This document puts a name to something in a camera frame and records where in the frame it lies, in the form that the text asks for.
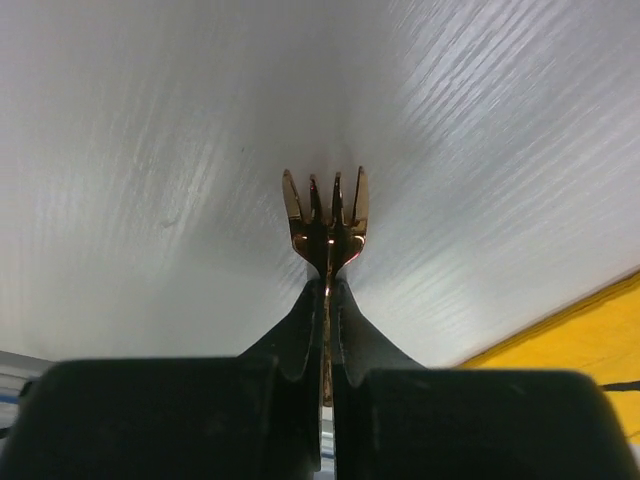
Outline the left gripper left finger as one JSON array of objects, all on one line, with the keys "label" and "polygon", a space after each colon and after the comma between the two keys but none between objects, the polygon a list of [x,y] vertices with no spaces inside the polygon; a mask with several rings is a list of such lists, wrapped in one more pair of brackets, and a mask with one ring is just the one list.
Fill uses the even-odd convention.
[{"label": "left gripper left finger", "polygon": [[5,479],[310,479],[321,467],[324,290],[235,357],[92,359],[35,380]]}]

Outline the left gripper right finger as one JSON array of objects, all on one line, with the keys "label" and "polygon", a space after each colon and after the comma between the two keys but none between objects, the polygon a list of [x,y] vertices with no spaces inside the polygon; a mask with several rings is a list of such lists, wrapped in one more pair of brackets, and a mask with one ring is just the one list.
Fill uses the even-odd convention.
[{"label": "left gripper right finger", "polygon": [[428,369],[360,311],[330,304],[340,479],[635,479],[611,403],[571,370]]}]

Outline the rose gold fork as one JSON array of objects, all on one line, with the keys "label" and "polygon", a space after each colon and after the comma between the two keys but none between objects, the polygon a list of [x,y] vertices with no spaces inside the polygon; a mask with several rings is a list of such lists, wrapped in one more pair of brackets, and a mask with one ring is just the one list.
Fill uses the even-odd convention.
[{"label": "rose gold fork", "polygon": [[318,272],[323,280],[323,360],[321,399],[333,405],[330,306],[340,270],[363,251],[369,217],[368,177],[358,168],[355,196],[350,216],[345,215],[341,174],[333,183],[330,214],[322,207],[315,175],[309,177],[310,211],[304,212],[294,178],[289,170],[282,175],[282,193],[293,250]]}]

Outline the yellow Pikachu placemat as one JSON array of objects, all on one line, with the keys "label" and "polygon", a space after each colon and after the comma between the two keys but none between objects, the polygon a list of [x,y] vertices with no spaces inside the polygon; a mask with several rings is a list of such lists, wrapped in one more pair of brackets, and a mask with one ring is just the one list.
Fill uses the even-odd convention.
[{"label": "yellow Pikachu placemat", "polygon": [[611,393],[639,391],[639,274],[577,302],[463,363],[570,369]]}]

